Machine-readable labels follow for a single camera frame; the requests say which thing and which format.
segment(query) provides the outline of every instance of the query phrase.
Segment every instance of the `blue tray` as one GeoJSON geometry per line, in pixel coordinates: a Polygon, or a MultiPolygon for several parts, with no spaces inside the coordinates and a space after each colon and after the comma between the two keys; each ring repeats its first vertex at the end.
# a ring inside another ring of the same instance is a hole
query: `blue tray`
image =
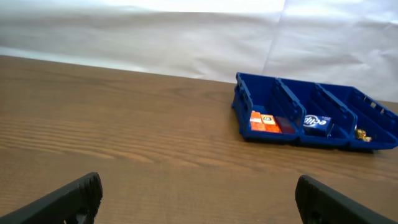
{"type": "Polygon", "coordinates": [[[398,116],[350,86],[237,73],[232,107],[239,133],[247,140],[265,140],[360,150],[398,146],[398,116]],[[274,116],[282,133],[253,131],[251,111],[274,116]],[[329,137],[306,135],[306,114],[333,120],[329,137]],[[355,127],[364,129],[371,142],[355,138],[355,127]]]}

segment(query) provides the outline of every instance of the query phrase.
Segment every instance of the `blue plastic bin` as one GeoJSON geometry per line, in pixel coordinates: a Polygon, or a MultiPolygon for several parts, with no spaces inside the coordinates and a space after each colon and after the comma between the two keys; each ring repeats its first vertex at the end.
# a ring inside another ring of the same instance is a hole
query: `blue plastic bin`
{"type": "Polygon", "coordinates": [[[292,142],[299,138],[304,108],[293,93],[277,78],[238,73],[232,107],[239,121],[244,139],[292,142]],[[250,124],[252,110],[272,114],[282,133],[253,131],[250,124]]]}
{"type": "Polygon", "coordinates": [[[284,78],[281,80],[295,94],[307,114],[332,118],[333,127],[328,137],[306,135],[303,125],[301,125],[301,143],[329,146],[348,145],[349,136],[354,133],[354,124],[357,120],[351,110],[319,84],[284,78]]]}
{"type": "Polygon", "coordinates": [[[321,84],[340,99],[358,117],[357,128],[372,137],[371,142],[349,136],[349,146],[360,149],[393,149],[398,145],[398,116],[376,100],[352,86],[321,84]]]}
{"type": "Polygon", "coordinates": [[[353,87],[247,73],[237,73],[236,79],[238,83],[232,107],[244,139],[354,150],[398,146],[398,116],[353,87]],[[282,133],[253,131],[250,123],[252,110],[273,115],[282,133]],[[306,135],[303,128],[306,114],[331,117],[330,136],[306,135]],[[356,126],[365,130],[372,141],[357,140],[356,126]]]}

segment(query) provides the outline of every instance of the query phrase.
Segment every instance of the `white wall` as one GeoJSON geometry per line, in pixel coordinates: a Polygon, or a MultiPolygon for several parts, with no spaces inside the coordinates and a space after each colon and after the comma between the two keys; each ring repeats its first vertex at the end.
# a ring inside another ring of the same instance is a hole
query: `white wall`
{"type": "Polygon", "coordinates": [[[276,29],[283,0],[2,0],[0,54],[222,82],[266,73],[398,101],[394,2],[289,0],[276,29]]]}

